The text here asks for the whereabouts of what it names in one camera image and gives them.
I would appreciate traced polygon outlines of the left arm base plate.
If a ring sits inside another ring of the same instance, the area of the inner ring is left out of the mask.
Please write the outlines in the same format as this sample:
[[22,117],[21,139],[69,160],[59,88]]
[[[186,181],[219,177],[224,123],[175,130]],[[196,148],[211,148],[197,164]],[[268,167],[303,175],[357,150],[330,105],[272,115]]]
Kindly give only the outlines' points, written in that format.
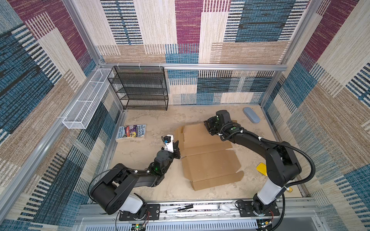
[[144,221],[146,219],[159,220],[160,210],[160,204],[144,204],[135,214],[128,211],[121,212],[119,215],[119,221]]

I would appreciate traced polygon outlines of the brown cardboard box sheet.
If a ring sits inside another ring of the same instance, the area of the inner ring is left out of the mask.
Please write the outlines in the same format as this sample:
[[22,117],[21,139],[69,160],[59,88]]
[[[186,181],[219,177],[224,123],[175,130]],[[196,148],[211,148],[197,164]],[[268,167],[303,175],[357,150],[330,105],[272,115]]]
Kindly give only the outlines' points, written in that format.
[[180,126],[174,139],[179,142],[184,176],[193,190],[239,182],[244,177],[231,142],[210,135],[204,124]]

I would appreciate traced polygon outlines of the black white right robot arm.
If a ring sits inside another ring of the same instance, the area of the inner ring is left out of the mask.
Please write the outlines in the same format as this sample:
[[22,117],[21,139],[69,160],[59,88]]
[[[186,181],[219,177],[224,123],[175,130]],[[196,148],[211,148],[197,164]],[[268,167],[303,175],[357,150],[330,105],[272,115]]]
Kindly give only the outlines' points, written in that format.
[[266,214],[285,192],[285,186],[302,172],[294,150],[288,147],[289,143],[266,140],[246,130],[233,122],[226,110],[217,111],[215,116],[204,121],[204,125],[212,136],[217,135],[222,141],[244,146],[265,159],[268,179],[255,194],[252,203],[253,211],[258,216]]

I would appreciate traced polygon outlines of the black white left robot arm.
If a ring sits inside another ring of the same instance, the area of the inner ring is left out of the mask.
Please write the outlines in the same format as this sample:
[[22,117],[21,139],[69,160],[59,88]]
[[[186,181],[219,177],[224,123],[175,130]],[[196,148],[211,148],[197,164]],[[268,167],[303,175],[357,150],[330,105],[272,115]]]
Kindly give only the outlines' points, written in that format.
[[156,187],[164,179],[174,159],[180,159],[179,141],[170,141],[171,136],[163,137],[164,147],[145,170],[128,168],[117,164],[105,171],[105,175],[88,187],[88,195],[108,214],[117,211],[128,212],[134,219],[141,220],[147,214],[147,203],[138,194],[131,195],[133,188]]

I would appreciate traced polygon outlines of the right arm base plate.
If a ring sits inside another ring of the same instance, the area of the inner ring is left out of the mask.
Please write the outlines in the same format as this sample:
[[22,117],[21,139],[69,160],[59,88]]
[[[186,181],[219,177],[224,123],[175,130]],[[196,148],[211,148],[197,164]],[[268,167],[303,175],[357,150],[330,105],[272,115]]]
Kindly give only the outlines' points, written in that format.
[[237,200],[235,206],[241,217],[271,217],[280,216],[276,202],[264,205],[259,201]]

